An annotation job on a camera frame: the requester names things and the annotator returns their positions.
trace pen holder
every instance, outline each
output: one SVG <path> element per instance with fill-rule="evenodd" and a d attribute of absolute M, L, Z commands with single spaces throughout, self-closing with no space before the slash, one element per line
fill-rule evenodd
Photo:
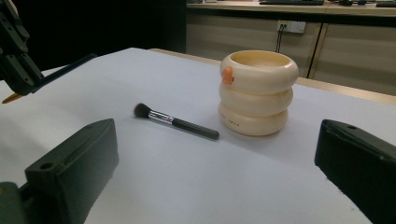
<path fill-rule="evenodd" d="M 299 69 L 291 58 L 271 51 L 243 50 L 220 65 L 219 117 L 231 130 L 262 136 L 281 130 Z"/>

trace silver brush ferrule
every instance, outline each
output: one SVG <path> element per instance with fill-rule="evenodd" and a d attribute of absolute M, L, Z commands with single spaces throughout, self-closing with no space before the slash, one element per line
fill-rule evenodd
<path fill-rule="evenodd" d="M 148 117 L 151 118 L 151 119 L 155 119 L 155 120 L 161 121 L 161 122 L 165 122 L 167 124 L 172 124 L 173 119 L 174 119 L 174 118 L 172 118 L 172 117 L 170 117 L 168 115 L 165 115 L 163 113 L 160 113 L 160 112 L 157 112 L 157 111 L 154 111 L 154 110 L 151 110 L 148 113 Z"/>

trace black brush handle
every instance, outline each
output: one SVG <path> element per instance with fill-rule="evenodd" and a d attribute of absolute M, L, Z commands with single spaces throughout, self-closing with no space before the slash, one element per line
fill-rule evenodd
<path fill-rule="evenodd" d="M 193 124 L 193 123 L 189 123 L 185 120 L 182 119 L 173 119 L 172 121 L 172 125 L 179 128 L 179 129 L 183 129 L 185 131 L 191 132 L 191 133 L 196 133 L 199 134 L 201 136 L 210 138 L 210 139 L 214 139 L 217 140 L 219 139 L 219 133 L 217 131 Z"/>

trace cup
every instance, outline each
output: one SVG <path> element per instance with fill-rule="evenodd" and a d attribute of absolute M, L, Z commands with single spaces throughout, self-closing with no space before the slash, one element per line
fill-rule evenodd
<path fill-rule="evenodd" d="M 288 119 L 292 85 L 299 76 L 294 60 L 265 50 L 243 50 L 221 61 L 219 117 L 231 130 L 253 136 L 281 130 Z"/>

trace makeup brush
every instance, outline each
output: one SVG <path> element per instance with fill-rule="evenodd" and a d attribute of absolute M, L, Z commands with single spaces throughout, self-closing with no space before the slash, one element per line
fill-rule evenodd
<path fill-rule="evenodd" d="M 165 115 L 163 113 L 151 110 L 148 106 L 145 104 L 138 104 L 134 108 L 134 115 L 137 118 L 142 118 L 142 119 L 155 119 L 163 123 L 171 124 L 179 129 L 191 132 L 191 133 L 196 133 L 201 136 L 217 140 L 219 139 L 219 133 L 217 131 L 189 123 L 187 121 L 181 120 L 181 119 L 176 119 L 171 116 Z"/>

